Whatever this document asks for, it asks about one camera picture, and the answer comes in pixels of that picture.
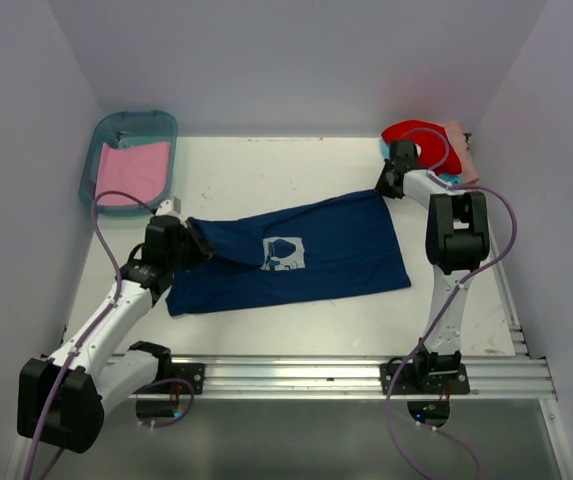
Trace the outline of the navy blue Mickey t-shirt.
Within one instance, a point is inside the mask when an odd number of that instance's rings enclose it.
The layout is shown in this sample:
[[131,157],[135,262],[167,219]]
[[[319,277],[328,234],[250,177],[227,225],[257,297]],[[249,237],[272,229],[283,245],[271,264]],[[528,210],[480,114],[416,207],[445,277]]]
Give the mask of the navy blue Mickey t-shirt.
[[213,256],[179,270],[171,316],[334,300],[410,287],[390,212],[365,190],[232,221],[192,218]]

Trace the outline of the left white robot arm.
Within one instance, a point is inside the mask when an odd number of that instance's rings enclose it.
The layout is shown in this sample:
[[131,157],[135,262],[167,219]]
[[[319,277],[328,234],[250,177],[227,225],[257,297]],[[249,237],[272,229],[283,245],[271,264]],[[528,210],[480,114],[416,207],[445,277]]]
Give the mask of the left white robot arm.
[[176,273],[207,262],[213,247],[190,223],[150,218],[143,243],[118,267],[115,281],[81,329],[44,359],[21,369],[20,436],[75,453],[98,438],[105,418],[136,391],[159,393],[175,381],[169,348],[145,341],[111,358],[127,333],[170,289]]

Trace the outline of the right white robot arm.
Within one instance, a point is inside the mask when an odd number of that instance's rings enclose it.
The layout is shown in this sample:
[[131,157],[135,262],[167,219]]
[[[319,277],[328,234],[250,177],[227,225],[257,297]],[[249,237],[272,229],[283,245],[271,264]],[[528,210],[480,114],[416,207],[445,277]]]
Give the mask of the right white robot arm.
[[460,336],[469,275],[490,252],[486,197],[422,167],[410,140],[391,143],[376,191],[390,199],[408,197],[427,210],[425,252],[433,267],[429,319],[398,382],[437,393],[464,375]]

